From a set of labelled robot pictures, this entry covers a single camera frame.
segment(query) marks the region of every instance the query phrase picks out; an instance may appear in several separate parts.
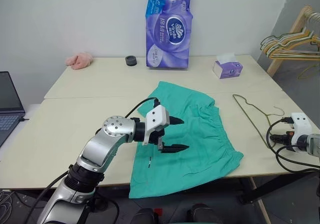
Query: laptop keyboard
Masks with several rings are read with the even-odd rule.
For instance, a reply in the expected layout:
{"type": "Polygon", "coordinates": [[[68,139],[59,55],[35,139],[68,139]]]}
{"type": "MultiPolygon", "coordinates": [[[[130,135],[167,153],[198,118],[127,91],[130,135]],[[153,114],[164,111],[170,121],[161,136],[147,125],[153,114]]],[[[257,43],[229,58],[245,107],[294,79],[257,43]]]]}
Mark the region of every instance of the laptop keyboard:
{"type": "Polygon", "coordinates": [[[19,118],[18,115],[0,116],[0,131],[9,130],[13,123],[19,118]]]}

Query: laptop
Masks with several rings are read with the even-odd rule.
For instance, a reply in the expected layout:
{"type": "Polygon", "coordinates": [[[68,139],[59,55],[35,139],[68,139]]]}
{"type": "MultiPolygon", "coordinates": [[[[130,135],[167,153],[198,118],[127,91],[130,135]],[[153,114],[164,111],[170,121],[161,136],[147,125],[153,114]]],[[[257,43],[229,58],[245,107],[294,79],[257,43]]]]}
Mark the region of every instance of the laptop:
{"type": "Polygon", "coordinates": [[[0,146],[24,117],[25,110],[8,71],[0,71],[0,146]]]}

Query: tissue box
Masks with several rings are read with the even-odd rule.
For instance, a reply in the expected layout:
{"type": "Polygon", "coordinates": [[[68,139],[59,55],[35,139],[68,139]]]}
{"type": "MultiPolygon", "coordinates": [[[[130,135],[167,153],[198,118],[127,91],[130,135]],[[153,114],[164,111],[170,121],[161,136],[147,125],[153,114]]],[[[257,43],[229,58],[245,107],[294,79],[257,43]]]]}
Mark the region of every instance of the tissue box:
{"type": "Polygon", "coordinates": [[[239,62],[226,62],[221,64],[216,61],[213,64],[213,70],[219,79],[237,77],[240,75],[243,66],[239,62]]]}

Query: table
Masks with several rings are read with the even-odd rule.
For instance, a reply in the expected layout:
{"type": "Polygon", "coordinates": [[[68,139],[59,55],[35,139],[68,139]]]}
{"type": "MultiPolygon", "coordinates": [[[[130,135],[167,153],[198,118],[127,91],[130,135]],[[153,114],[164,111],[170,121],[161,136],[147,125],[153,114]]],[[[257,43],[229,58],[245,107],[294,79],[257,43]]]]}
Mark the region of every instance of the table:
{"type": "MultiPolygon", "coordinates": [[[[255,103],[266,112],[274,112],[273,105],[283,108],[286,116],[291,112],[301,111],[283,91],[264,91],[262,95],[268,96],[265,99],[256,92],[242,91],[237,94],[245,96],[251,103],[255,103]]],[[[236,150],[244,154],[240,166],[228,176],[285,173],[233,100],[232,94],[211,93],[209,95],[215,99],[215,105],[220,107],[222,122],[231,143],[236,150]]],[[[86,142],[107,117],[127,114],[140,100],[140,97],[44,100],[3,158],[0,164],[0,173],[3,177],[0,179],[0,187],[44,188],[70,164],[75,163],[86,142]]],[[[258,126],[266,131],[268,125],[264,117],[259,118],[252,109],[247,111],[253,116],[258,126]]],[[[141,117],[137,112],[132,116],[141,117]]],[[[273,116],[271,121],[279,118],[273,116]]],[[[312,128],[314,133],[319,132],[313,123],[312,128]]],[[[274,129],[274,133],[284,133],[288,129],[289,125],[281,124],[274,129]]],[[[100,185],[119,185],[130,182],[136,146],[136,143],[125,143],[119,148],[100,185]]],[[[287,151],[283,155],[299,161],[319,163],[316,157],[308,154],[287,151]]],[[[294,164],[288,164],[288,167],[298,168],[294,164]]]]}
{"type": "Polygon", "coordinates": [[[236,78],[218,79],[213,70],[214,56],[190,57],[188,70],[149,69],[145,58],[130,67],[124,58],[97,58],[87,68],[66,68],[45,99],[73,97],[140,96],[145,98],[158,85],[167,81],[204,93],[234,91],[282,90],[249,55],[237,56],[243,65],[236,78]]]}
{"type": "MultiPolygon", "coordinates": [[[[32,118],[36,110],[39,108],[40,104],[33,104],[25,107],[25,119],[32,118]]],[[[10,136],[5,140],[5,142],[2,144],[0,148],[0,162],[5,154],[5,151],[12,145],[15,137],[18,135],[18,133],[25,127],[27,124],[27,121],[20,122],[15,129],[11,132],[10,136]]]]}
{"type": "MultiPolygon", "coordinates": [[[[244,154],[240,167],[228,177],[287,173],[265,147],[232,94],[243,95],[267,113],[279,113],[273,106],[284,109],[285,116],[301,109],[252,57],[237,56],[244,66],[241,75],[222,80],[212,71],[215,59],[191,57],[189,69],[181,71],[151,70],[145,67],[145,58],[138,58],[138,65],[134,67],[126,66],[123,58],[98,58],[82,70],[67,68],[6,150],[0,162],[0,188],[46,187],[75,163],[86,142],[106,118],[127,114],[160,80],[202,91],[215,99],[231,143],[244,154]]],[[[266,132],[268,125],[264,117],[251,108],[246,110],[266,132]]],[[[132,116],[141,118],[136,111],[132,116]]],[[[272,116],[271,121],[279,118],[272,116]]],[[[314,133],[319,133],[313,123],[312,128],[314,133]]],[[[289,129],[288,125],[280,124],[274,133],[285,133],[289,129]]],[[[119,148],[100,185],[130,182],[136,146],[136,143],[125,143],[119,148]]],[[[313,164],[319,161],[306,153],[284,152],[283,155],[313,164]]],[[[291,163],[288,167],[301,168],[291,163]]]]}

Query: tissue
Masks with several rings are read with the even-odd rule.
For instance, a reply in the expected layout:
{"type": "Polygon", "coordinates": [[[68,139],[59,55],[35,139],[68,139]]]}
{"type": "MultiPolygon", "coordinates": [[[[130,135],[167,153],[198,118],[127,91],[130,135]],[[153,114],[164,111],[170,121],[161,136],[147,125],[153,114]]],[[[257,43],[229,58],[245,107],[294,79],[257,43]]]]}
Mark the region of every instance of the tissue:
{"type": "Polygon", "coordinates": [[[242,64],[236,60],[233,53],[217,56],[217,60],[213,64],[213,70],[220,79],[237,77],[242,69],[242,64]]]}
{"type": "Polygon", "coordinates": [[[187,68],[191,37],[190,0],[148,0],[146,65],[187,68]]]}

